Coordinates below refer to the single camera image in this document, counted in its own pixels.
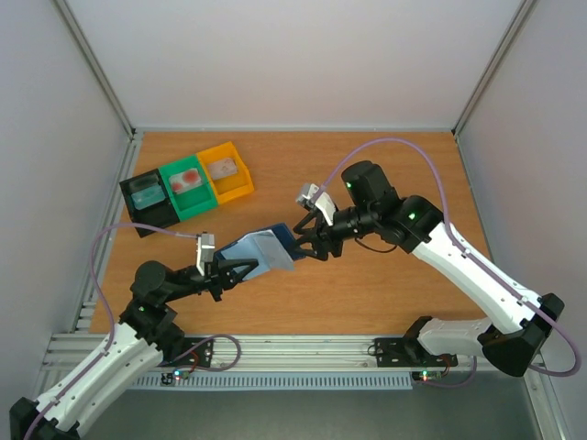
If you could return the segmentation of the blue card holder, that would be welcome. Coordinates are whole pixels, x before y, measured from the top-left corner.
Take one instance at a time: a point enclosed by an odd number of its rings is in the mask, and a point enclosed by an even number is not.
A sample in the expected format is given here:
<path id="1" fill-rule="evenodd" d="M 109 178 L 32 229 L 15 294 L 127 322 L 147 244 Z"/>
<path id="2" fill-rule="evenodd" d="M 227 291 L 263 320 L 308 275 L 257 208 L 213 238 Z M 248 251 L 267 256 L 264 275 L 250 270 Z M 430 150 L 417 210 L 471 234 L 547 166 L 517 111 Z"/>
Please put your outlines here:
<path id="1" fill-rule="evenodd" d="M 256 259 L 258 266 L 242 280 L 249 281 L 271 270 L 294 270 L 305 256 L 294 252 L 294 234 L 285 223 L 247 233 L 216 252 L 219 259 Z"/>

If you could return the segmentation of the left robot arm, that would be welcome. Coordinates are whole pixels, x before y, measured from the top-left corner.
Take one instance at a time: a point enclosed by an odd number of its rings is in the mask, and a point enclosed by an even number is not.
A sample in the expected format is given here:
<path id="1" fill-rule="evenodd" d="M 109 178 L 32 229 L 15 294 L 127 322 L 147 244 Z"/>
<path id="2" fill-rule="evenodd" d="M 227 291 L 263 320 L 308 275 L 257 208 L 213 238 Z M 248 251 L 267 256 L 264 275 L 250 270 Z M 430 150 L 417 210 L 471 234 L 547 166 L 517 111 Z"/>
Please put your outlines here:
<path id="1" fill-rule="evenodd" d="M 64 379 L 37 399 L 9 411 L 13 439 L 79 439 L 137 378 L 187 359 L 196 366 L 206 339 L 192 344 L 174 323 L 170 302 L 210 292 L 215 301 L 259 265 L 254 258 L 213 258 L 202 268 L 172 270 L 158 261 L 139 266 L 132 299 L 100 344 Z"/>

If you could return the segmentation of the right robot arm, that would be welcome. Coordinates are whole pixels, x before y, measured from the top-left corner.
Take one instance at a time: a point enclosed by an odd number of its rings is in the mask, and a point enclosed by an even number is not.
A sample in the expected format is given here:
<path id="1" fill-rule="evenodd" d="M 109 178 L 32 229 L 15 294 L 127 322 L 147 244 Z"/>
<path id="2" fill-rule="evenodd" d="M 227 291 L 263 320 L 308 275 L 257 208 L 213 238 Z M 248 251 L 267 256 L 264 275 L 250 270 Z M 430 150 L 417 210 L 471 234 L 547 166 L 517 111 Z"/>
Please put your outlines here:
<path id="1" fill-rule="evenodd" d="M 523 376 L 564 309 L 554 293 L 539 295 L 496 268 L 418 195 L 401 197 L 382 168 L 362 160 L 342 173 L 352 205 L 337 208 L 326 191 L 307 183 L 297 196 L 306 216 L 294 227 L 295 251 L 325 261 L 341 256 L 345 241 L 376 234 L 425 262 L 472 299 L 485 316 L 476 321 L 418 318 L 405 332 L 401 353 L 416 366 L 432 357 L 481 357 L 501 372 Z"/>

